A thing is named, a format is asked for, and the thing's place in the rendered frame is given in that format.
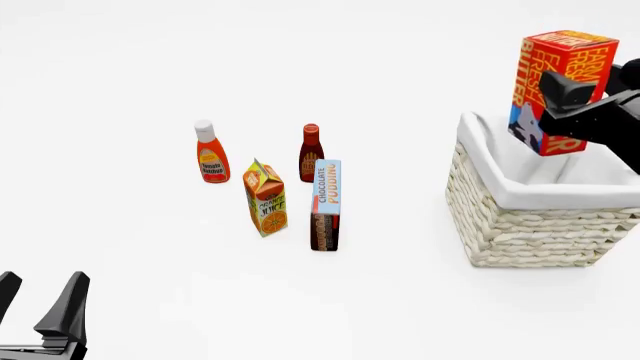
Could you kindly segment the red tomato ketchup bottle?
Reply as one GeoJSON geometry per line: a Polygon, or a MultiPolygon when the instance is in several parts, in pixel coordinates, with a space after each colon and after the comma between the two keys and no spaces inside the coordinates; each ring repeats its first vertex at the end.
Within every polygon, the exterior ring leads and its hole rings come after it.
{"type": "Polygon", "coordinates": [[[201,119],[195,122],[194,128],[198,138],[197,157],[203,180],[208,183],[227,182],[230,179],[229,162],[212,123],[201,119]]]}

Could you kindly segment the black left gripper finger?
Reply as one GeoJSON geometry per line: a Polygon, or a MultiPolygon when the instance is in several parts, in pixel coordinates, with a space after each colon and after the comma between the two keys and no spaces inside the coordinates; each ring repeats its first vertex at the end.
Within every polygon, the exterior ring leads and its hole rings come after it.
{"type": "Polygon", "coordinates": [[[14,272],[4,272],[0,275],[0,323],[13,302],[22,284],[22,279],[14,272]]]}
{"type": "Polygon", "coordinates": [[[55,304],[34,326],[42,335],[43,346],[87,343],[85,309],[89,284],[90,278],[83,272],[71,276],[55,304]]]}

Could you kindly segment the white cloth basket liner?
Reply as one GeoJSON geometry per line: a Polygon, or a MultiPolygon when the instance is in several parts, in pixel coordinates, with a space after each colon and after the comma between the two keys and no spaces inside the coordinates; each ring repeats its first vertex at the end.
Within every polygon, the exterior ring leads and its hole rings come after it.
{"type": "Polygon", "coordinates": [[[504,209],[640,208],[640,176],[607,147],[542,157],[507,131],[504,116],[461,115],[457,139],[504,209]]]}

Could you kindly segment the orange juice carton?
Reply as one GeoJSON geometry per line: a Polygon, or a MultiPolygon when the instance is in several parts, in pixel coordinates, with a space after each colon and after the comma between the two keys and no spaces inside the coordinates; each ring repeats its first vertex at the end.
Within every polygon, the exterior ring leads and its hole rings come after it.
{"type": "Polygon", "coordinates": [[[255,159],[242,179],[250,216],[260,235],[266,237],[287,227],[284,182],[275,170],[255,159]]]}

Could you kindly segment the chocolate pudding box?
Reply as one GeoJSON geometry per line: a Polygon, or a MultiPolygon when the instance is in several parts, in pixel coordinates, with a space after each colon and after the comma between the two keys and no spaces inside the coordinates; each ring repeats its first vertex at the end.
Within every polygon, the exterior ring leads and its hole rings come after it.
{"type": "Polygon", "coordinates": [[[341,212],[341,161],[317,159],[310,215],[313,251],[337,251],[341,212]]]}

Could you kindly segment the white woven wicker basket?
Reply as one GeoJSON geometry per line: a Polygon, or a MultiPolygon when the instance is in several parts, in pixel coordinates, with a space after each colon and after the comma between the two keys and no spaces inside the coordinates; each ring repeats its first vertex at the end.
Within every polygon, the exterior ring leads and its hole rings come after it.
{"type": "Polygon", "coordinates": [[[455,146],[445,197],[476,267],[591,266],[640,224],[640,208],[503,209],[461,143],[455,146]]]}

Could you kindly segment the red butter box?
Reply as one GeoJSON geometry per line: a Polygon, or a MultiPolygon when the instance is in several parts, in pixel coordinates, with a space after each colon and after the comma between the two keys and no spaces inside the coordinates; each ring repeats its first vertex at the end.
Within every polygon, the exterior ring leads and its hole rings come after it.
{"type": "Polygon", "coordinates": [[[545,110],[539,89],[540,78],[544,71],[554,71],[570,80],[596,83],[589,104],[599,101],[605,93],[618,44],[614,38],[571,30],[524,38],[512,95],[509,132],[537,155],[583,151],[585,141],[548,136],[539,128],[539,120],[545,110]]]}

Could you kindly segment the dark red sauce bottle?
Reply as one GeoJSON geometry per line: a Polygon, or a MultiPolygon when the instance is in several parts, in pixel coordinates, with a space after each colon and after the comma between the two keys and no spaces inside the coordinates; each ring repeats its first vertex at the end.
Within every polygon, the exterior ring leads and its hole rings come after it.
{"type": "Polygon", "coordinates": [[[305,125],[299,155],[299,175],[302,182],[314,182],[315,162],[317,159],[323,158],[324,152],[319,140],[318,125],[305,125]]]}

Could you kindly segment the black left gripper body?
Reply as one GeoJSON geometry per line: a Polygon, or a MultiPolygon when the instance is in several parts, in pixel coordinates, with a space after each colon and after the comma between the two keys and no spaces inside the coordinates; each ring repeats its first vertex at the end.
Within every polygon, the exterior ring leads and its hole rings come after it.
{"type": "Polygon", "coordinates": [[[87,338],[45,336],[41,345],[2,345],[0,360],[83,360],[87,338]]]}

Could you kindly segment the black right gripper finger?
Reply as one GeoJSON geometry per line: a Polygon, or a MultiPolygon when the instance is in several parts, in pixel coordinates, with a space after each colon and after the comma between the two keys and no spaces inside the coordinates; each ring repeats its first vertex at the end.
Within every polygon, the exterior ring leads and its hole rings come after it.
{"type": "Polygon", "coordinates": [[[570,80],[554,71],[544,71],[539,83],[545,108],[557,113],[567,113],[588,104],[596,86],[596,83],[570,80]]]}

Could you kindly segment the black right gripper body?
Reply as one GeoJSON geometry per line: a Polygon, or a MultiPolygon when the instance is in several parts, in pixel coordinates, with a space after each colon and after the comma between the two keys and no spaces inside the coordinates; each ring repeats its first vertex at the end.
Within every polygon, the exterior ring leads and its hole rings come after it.
{"type": "Polygon", "coordinates": [[[600,143],[610,149],[640,146],[640,92],[620,92],[567,113],[544,110],[539,127],[549,136],[600,143]]]}

